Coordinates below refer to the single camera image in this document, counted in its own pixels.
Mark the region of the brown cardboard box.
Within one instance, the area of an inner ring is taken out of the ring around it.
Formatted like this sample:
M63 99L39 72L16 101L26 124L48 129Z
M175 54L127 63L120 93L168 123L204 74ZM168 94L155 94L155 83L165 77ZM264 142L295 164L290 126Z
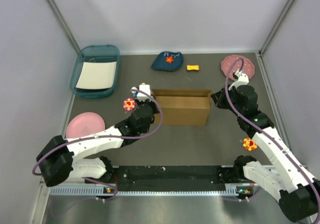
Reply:
M155 115L155 124L167 126L205 126L211 111L208 89L153 89L163 116Z

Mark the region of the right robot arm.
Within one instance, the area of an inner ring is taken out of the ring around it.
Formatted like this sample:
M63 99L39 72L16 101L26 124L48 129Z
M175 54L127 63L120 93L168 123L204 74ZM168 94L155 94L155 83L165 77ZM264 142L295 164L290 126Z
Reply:
M240 129L266 155L277 171L272 173L252 156L239 156L234 162L236 180L257 183L278 203L292 222L319 215L320 181L306 170L284 144L270 118L258 108L255 89L249 85L225 85L211 95L215 105L237 116Z

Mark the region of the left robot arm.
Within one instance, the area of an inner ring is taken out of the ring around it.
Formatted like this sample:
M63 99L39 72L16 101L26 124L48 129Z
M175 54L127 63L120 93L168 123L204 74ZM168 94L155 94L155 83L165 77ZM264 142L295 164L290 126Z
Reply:
M150 136L155 115L163 115L153 103L139 105L118 124L96 134L80 138L53 137L36 158L46 186L57 186L67 179L90 178L108 182L113 178L113 166L106 157L88 157L109 149L122 148Z

